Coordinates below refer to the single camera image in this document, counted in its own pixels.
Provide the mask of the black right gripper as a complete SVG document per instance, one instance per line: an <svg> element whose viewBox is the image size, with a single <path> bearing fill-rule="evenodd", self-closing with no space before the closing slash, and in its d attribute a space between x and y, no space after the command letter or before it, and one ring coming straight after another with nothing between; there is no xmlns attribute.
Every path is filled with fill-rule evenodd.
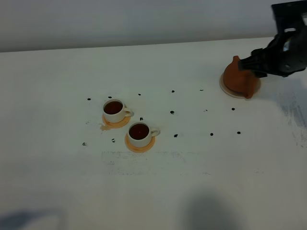
<svg viewBox="0 0 307 230"><path fill-rule="evenodd" d="M266 48L238 62L239 70L251 70L257 78L268 74L287 77L306 68L306 28L277 34Z"/></svg>

